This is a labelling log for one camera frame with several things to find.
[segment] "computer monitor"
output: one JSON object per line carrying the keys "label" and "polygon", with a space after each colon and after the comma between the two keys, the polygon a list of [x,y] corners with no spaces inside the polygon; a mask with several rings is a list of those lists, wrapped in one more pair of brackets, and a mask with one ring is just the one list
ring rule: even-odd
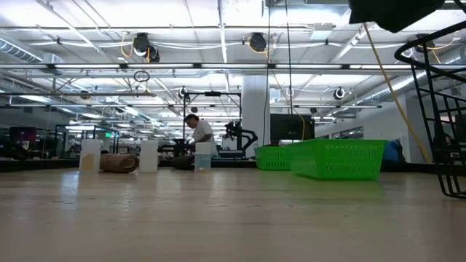
{"label": "computer monitor", "polygon": [[[314,119],[304,119],[304,140],[314,139]],[[301,140],[303,138],[303,120],[293,114],[270,114],[270,140]]]}

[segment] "screen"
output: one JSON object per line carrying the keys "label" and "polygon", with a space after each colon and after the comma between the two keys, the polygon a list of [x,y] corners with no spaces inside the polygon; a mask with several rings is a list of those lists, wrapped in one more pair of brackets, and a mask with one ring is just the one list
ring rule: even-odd
{"label": "screen", "polygon": [[35,127],[10,127],[9,139],[11,141],[36,141]]}

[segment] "white shirt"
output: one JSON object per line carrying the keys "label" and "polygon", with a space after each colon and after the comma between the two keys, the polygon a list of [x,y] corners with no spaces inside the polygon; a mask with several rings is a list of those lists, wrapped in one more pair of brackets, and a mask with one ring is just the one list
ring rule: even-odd
{"label": "white shirt", "polygon": [[217,152],[217,145],[216,145],[216,140],[213,137],[213,131],[212,127],[210,127],[209,123],[207,123],[204,120],[199,120],[199,123],[197,123],[197,127],[194,130],[193,137],[194,141],[199,141],[201,138],[203,138],[205,135],[211,134],[212,136],[210,137],[209,141],[205,141],[206,143],[210,143],[210,152],[212,155],[218,154]]}

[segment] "plastic crate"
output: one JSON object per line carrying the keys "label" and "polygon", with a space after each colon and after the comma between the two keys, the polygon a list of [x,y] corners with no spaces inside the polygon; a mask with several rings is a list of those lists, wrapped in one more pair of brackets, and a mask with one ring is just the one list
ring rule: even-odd
{"label": "plastic crate", "polygon": [[256,148],[256,164],[261,170],[291,170],[289,147],[262,146]]}
{"label": "plastic crate", "polygon": [[308,140],[289,148],[291,171],[322,180],[379,177],[385,140]]}

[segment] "black hair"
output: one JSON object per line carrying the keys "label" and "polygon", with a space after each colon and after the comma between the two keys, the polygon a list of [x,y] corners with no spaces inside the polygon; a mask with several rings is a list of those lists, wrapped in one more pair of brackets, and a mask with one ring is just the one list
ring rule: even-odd
{"label": "black hair", "polygon": [[199,117],[196,116],[195,114],[189,114],[189,115],[187,115],[187,116],[184,118],[184,121],[186,122],[186,121],[188,121],[188,120],[190,120],[190,119],[194,119],[194,120],[196,120],[196,121],[199,121]]}

